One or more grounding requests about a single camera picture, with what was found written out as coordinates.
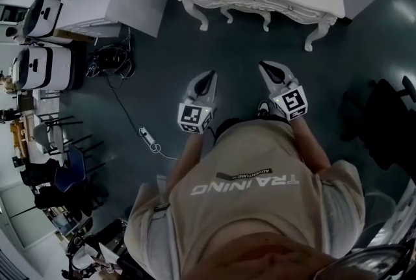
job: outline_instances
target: black chair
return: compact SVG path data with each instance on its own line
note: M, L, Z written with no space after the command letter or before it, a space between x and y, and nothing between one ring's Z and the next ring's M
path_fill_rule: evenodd
M369 149L370 156L384 170L398 164L416 182L416 112L408 110L402 97L410 96L416 102L416 89L404 77L403 90L396 91L385 79L372 81L372 92L365 105L345 93L344 99L361 114L359 123L349 126L341 139L349 141L358 136Z
M20 172L24 185L38 186L55 180L55 173L59 167L59 161L49 159L46 163L26 163L26 169Z

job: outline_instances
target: beige t-shirt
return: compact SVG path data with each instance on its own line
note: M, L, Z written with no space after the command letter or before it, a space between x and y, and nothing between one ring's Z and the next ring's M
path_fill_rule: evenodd
M341 162L327 172L325 177L311 173L285 123L256 120L232 127L170 194L181 271L187 272L198 262L219 229L239 220L261 220L301 244L327 252L321 180L347 195L362 229L363 192L355 167ZM154 203L136 202L131 216L136 224L129 224L130 233L138 227L139 214ZM131 250L138 251L133 258L141 264L137 244L138 249L132 242L127 247L131 254Z

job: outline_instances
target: black cable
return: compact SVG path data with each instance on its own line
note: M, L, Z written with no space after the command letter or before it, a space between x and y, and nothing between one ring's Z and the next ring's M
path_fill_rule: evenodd
M119 89L123 82L131 78L135 72L134 62L131 60L131 31L119 44L105 45L89 54L86 67L86 78L93 78L98 75L116 75L120 83L114 87L107 78L107 84L112 89Z
M137 130L137 128L136 128L136 126L135 126L135 124L133 123L133 120L131 119L131 117L130 117L130 115L129 115L128 111L127 111L127 109L123 106L122 101L121 101L121 100L120 100L120 98L118 97L118 94L117 94L117 92L116 92L116 89L115 89L115 88L112 88L111 86L110 86L110 89L112 90L112 92L113 92L113 93L114 93L114 95L116 96L116 99L117 99L118 103L120 104L121 108L124 110L124 113L125 113L125 115L127 116L127 118L129 119L129 122L130 122L131 126L133 127L133 130L136 132L137 136L138 136L139 138L143 138L143 137L142 137L142 135L141 135L141 134L139 133L139 131Z

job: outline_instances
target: white cable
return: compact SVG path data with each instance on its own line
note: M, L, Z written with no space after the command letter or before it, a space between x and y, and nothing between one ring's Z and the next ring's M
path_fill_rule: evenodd
M149 146L149 148L150 148L152 153L160 154L160 155L162 155L163 157L165 157L167 159L177 160L177 158L168 157L167 155L163 154L162 153L162 146L160 144L152 144L152 145Z
M171 159L171 160L178 160L178 158L174 158L174 157L168 157L167 155L162 153L162 146L160 144L149 144L148 141L143 137L142 133L140 132L140 129L138 130L139 135L143 138L143 140L145 141L145 143L149 146L150 151L154 154L160 154L163 157L167 158L167 159Z

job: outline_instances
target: power strip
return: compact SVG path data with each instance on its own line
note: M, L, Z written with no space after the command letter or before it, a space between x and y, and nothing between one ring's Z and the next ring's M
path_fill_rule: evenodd
M177 160L177 158L168 157L167 155L162 153L162 146L160 144L156 144L156 140L154 139L154 137L151 136L151 134L145 127L141 127L138 130L138 133L140 133L140 136L143 138L145 143L147 143L152 153L160 154L167 159Z

